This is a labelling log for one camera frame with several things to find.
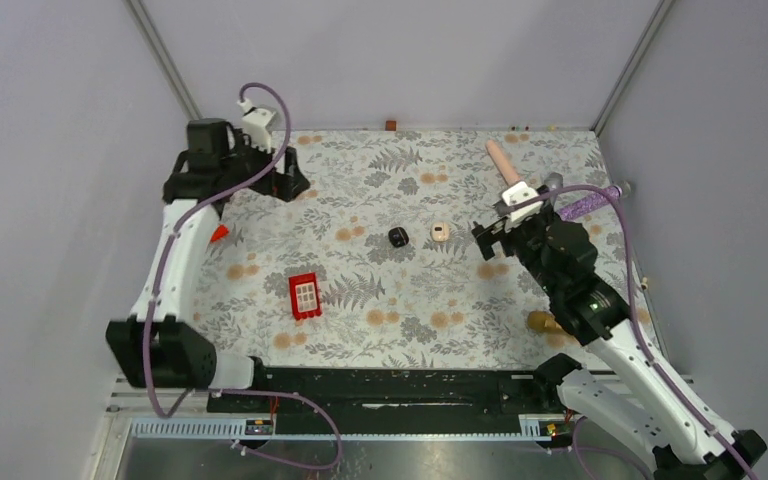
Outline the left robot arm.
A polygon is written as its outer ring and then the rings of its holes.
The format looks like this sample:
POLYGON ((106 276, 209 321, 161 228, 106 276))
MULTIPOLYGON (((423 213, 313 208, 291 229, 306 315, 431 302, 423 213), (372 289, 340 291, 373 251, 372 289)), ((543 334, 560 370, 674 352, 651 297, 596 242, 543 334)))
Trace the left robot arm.
POLYGON ((145 285, 129 315, 110 321, 105 332, 131 386, 232 389, 248 411, 269 401, 271 387, 256 375, 257 359, 219 353, 190 323, 208 245, 238 185, 284 202, 310 185, 291 147, 283 151, 284 169, 277 170, 272 128, 270 120, 245 120, 239 127, 218 118, 187 124, 187 148, 163 184, 161 236, 145 285))

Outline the beige earbuds charging case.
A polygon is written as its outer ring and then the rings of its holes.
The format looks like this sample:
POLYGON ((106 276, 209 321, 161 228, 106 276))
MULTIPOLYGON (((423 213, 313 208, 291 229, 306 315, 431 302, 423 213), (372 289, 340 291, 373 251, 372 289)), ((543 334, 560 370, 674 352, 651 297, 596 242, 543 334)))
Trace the beige earbuds charging case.
POLYGON ((450 226, 446 222, 435 222, 431 226, 430 236, 434 242, 443 243, 449 240, 450 226))

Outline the gold microphone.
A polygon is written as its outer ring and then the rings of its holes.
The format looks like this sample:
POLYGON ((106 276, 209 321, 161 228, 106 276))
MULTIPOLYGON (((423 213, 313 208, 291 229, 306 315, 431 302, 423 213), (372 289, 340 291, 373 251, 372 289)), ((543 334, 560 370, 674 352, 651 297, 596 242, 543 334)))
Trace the gold microphone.
POLYGON ((556 321, 555 317, 546 311, 532 311, 526 317, 529 329, 540 334, 566 335, 567 332, 556 321))

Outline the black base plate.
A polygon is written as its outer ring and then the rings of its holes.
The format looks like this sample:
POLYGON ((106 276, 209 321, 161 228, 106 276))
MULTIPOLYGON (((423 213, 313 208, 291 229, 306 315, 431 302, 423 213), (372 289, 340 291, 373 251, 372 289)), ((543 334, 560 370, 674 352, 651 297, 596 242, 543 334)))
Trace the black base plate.
POLYGON ((211 413, 275 413, 282 433, 321 430, 306 397, 324 408, 343 432, 506 432, 520 414, 563 417, 555 389, 578 367, 550 360, 535 370, 402 370, 259 367, 254 387, 268 398, 223 393, 209 399, 211 413))

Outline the floral table mat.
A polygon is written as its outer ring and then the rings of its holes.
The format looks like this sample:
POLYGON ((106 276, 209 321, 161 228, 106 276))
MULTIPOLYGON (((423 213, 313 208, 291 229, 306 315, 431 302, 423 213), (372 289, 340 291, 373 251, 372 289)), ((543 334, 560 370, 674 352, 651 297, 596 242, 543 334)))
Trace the floral table mat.
POLYGON ((308 191, 284 203, 242 191, 209 247, 192 326, 219 351, 270 366, 532 369, 557 353, 603 363, 568 335, 532 331, 548 300, 519 262, 485 261, 471 234, 494 220, 497 142, 540 185, 610 179, 594 134, 575 131, 300 131, 308 191), (448 241, 431 226, 446 222, 448 241), (410 243, 394 248, 391 228, 410 243), (288 278, 314 272, 322 315, 296 321, 288 278))

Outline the red tray with tiles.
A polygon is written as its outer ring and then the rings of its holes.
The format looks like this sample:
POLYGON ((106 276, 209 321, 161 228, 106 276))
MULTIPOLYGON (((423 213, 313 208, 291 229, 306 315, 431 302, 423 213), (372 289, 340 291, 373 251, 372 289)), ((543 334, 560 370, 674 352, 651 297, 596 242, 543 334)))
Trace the red tray with tiles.
POLYGON ((318 278, 314 272, 289 277, 288 287, 292 315, 296 321, 303 321, 322 315, 318 278))

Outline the purple glitter microphone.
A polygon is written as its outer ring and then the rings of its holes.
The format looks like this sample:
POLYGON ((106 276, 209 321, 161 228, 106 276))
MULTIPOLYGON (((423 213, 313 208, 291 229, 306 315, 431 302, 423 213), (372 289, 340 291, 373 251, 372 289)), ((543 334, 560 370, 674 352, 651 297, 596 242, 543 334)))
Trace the purple glitter microphone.
POLYGON ((563 206, 558 210, 558 215, 564 221, 574 221, 583 218, 602 207, 608 206, 610 202, 607 197, 615 201, 628 197, 633 192, 633 186, 629 182, 621 182, 603 188, 602 191, 604 195, 591 193, 569 205, 563 206))

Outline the aluminium frame rail left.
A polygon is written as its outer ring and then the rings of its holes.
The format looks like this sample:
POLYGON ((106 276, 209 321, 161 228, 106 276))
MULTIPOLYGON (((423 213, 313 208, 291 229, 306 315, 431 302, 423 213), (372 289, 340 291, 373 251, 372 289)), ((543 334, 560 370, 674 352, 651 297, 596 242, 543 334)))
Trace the aluminium frame rail left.
POLYGON ((142 0, 124 0, 123 3, 129 10, 138 32, 146 42, 152 57, 185 117, 188 120, 202 118, 203 115, 169 52, 159 29, 155 25, 145 2, 142 0))

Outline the red small block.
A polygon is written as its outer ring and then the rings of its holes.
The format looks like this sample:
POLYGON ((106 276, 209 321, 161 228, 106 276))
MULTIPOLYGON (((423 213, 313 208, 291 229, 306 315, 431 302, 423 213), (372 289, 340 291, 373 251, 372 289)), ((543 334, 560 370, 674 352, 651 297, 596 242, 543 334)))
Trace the red small block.
POLYGON ((229 234, 229 229, 225 225, 220 224, 216 228, 216 230, 213 232, 213 234, 212 234, 212 236, 210 238, 210 242, 211 243, 218 242, 218 241, 222 240, 223 238, 225 238, 228 234, 229 234))

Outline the aluminium frame rail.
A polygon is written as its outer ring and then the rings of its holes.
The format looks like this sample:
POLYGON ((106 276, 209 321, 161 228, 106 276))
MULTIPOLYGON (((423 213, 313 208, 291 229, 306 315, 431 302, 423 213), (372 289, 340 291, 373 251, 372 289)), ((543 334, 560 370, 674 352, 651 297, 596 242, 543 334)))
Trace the aluminium frame rail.
POLYGON ((656 39, 659 31, 665 23, 667 16, 675 5, 675 0, 659 0, 652 15, 648 19, 642 34, 637 40, 629 58, 624 64, 619 77, 612 87, 607 100, 603 104, 596 120, 590 130, 600 137, 610 122, 611 116, 622 99, 625 90, 634 78, 638 68, 646 57, 650 46, 656 39))
POLYGON ((146 42, 152 57, 185 117, 188 120, 202 118, 203 115, 169 52, 159 29, 155 25, 145 2, 142 0, 124 0, 123 3, 129 10, 138 32, 146 42))

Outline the black earbuds charging case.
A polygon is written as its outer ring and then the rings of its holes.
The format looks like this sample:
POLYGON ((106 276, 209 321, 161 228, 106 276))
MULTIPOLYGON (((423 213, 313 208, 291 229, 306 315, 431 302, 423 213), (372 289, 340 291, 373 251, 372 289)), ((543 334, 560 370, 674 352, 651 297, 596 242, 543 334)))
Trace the black earbuds charging case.
POLYGON ((407 231, 401 226, 391 228, 387 233, 387 238, 394 248, 402 248, 410 243, 407 231))

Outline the aluminium frame rail right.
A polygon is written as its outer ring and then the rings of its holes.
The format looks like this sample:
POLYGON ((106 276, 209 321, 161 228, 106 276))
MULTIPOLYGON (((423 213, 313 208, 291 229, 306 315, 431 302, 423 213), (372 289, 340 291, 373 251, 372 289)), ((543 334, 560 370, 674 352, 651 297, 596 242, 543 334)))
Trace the aluminium frame rail right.
POLYGON ((619 77, 612 87, 607 100, 603 104, 596 120, 590 130, 600 137, 610 122, 611 116, 622 99, 625 90, 634 78, 638 68, 646 57, 650 46, 656 39, 659 31, 665 23, 667 16, 675 5, 675 0, 659 0, 652 15, 648 19, 642 34, 637 40, 629 58, 624 64, 619 77))

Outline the silver microphone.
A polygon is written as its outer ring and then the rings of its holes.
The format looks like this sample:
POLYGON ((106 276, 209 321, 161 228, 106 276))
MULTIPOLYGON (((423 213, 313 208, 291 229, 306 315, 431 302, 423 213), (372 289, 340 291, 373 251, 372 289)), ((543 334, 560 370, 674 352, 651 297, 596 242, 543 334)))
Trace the silver microphone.
POLYGON ((543 181, 543 184, 549 190, 556 190, 562 188, 564 185, 564 178, 560 173, 552 172, 547 175, 543 181))

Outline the pink microphone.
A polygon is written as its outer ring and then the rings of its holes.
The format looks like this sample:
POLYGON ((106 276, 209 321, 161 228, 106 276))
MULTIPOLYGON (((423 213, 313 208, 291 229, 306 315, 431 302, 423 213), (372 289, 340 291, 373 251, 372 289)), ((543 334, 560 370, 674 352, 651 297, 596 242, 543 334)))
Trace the pink microphone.
POLYGON ((522 181, 511 160, 503 148, 494 140, 487 140, 485 148, 491 161, 507 186, 513 186, 522 181))

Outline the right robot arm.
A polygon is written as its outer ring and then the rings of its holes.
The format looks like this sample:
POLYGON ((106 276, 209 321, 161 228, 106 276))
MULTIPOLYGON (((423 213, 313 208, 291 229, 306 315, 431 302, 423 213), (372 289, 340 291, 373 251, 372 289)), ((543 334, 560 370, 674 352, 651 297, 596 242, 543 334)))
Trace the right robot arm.
POLYGON ((476 224, 471 233, 485 259, 500 245, 519 260, 548 296, 562 330, 601 359, 636 399, 608 392, 577 361, 557 354, 535 372, 539 407, 583 415, 656 479, 754 478, 765 441, 716 414, 653 346, 629 304, 597 274, 598 250, 581 224, 543 206, 515 227, 501 218, 476 224))

